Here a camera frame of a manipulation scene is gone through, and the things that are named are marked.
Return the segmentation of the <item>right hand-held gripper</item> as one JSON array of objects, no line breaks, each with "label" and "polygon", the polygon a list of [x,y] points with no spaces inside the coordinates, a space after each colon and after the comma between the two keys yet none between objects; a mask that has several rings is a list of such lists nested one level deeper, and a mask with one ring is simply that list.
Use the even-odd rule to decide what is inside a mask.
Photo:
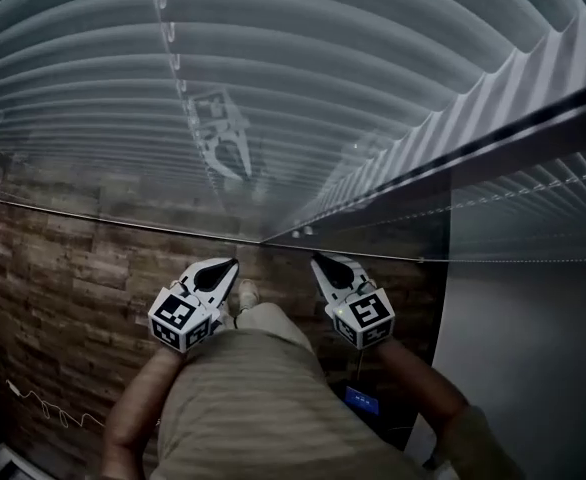
[{"label": "right hand-held gripper", "polygon": [[[316,252],[310,264],[328,304],[335,301],[332,284],[353,284],[363,272],[359,263],[343,255]],[[371,280],[346,295],[341,302],[329,305],[328,315],[334,330],[360,351],[389,338],[395,324],[395,312],[385,290]]]}]

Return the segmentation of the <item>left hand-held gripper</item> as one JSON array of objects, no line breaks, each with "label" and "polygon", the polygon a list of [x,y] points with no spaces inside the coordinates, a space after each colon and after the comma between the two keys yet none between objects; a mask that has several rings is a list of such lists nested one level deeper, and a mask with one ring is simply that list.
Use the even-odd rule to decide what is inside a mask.
[{"label": "left hand-held gripper", "polygon": [[213,334],[239,274],[235,258],[210,258],[191,264],[169,288],[162,288],[154,300],[148,321],[153,337],[186,354]]}]

